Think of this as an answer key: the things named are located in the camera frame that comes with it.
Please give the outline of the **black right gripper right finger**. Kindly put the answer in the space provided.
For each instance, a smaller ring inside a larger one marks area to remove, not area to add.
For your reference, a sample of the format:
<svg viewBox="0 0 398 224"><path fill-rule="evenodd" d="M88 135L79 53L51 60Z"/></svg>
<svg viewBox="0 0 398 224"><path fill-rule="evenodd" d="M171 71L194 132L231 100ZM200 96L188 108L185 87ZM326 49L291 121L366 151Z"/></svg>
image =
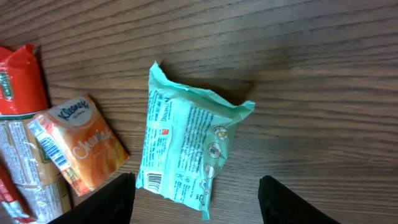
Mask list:
<svg viewBox="0 0 398 224"><path fill-rule="evenodd" d="M270 175L259 181L264 224L339 224Z"/></svg>

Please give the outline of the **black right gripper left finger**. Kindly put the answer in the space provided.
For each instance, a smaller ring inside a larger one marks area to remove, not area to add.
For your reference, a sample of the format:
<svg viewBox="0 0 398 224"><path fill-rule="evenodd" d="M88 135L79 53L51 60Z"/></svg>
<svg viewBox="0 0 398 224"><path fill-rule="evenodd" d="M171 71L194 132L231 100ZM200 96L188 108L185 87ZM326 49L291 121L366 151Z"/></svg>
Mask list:
<svg viewBox="0 0 398 224"><path fill-rule="evenodd" d="M135 175L123 173L50 224L129 224L135 192Z"/></svg>

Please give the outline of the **small orange box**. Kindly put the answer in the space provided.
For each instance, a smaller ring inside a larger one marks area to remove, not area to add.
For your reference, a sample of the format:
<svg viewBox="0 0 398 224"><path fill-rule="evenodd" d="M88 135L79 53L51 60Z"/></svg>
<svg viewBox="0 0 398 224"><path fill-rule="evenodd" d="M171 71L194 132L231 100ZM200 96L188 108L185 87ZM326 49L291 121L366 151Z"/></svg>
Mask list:
<svg viewBox="0 0 398 224"><path fill-rule="evenodd" d="M88 95L36 114L27 127L78 196L97 189L129 159Z"/></svg>

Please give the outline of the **teal snack packet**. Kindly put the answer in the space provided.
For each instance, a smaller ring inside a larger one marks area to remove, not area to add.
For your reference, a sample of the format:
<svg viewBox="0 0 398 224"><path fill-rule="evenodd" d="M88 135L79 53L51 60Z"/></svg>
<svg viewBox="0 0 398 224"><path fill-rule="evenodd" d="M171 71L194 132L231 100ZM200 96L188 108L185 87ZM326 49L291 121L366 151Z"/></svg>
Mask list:
<svg viewBox="0 0 398 224"><path fill-rule="evenodd" d="M210 219L213 179L233 145L236 126L255 108L169 80L158 63L149 70L148 106L136 188L202 212Z"/></svg>

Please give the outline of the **long orange noodle package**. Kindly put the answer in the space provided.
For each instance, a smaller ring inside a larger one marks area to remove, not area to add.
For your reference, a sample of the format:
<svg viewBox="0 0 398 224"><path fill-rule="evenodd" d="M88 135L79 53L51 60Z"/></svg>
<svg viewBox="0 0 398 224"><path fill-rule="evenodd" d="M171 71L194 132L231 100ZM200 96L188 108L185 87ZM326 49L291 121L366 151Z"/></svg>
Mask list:
<svg viewBox="0 0 398 224"><path fill-rule="evenodd" d="M34 45L1 48L1 205L13 223L49 223L71 209L65 180L27 127L48 108Z"/></svg>

